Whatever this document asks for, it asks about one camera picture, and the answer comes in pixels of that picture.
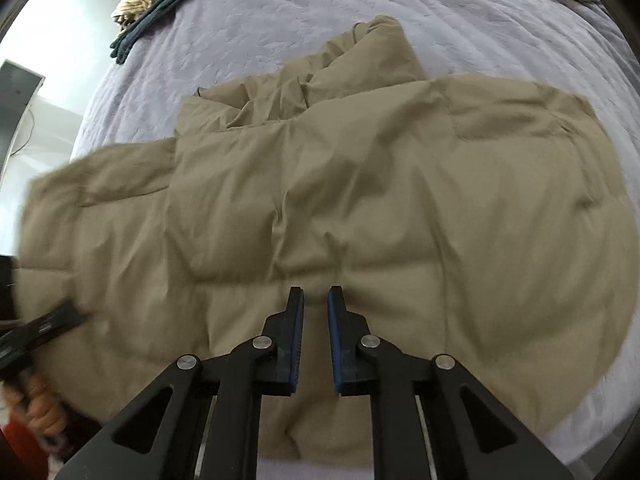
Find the person's left hand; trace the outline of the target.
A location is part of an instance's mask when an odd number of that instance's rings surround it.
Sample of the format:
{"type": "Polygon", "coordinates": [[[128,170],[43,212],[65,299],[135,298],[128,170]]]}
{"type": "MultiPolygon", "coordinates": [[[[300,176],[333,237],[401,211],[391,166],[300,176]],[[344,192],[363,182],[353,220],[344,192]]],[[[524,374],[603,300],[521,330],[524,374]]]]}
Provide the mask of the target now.
{"type": "Polygon", "coordinates": [[[2,385],[3,399],[10,416],[40,436],[54,437],[67,426],[67,416],[58,397],[39,375],[30,376],[25,387],[28,403],[22,405],[24,394],[7,382],[2,385]]]}

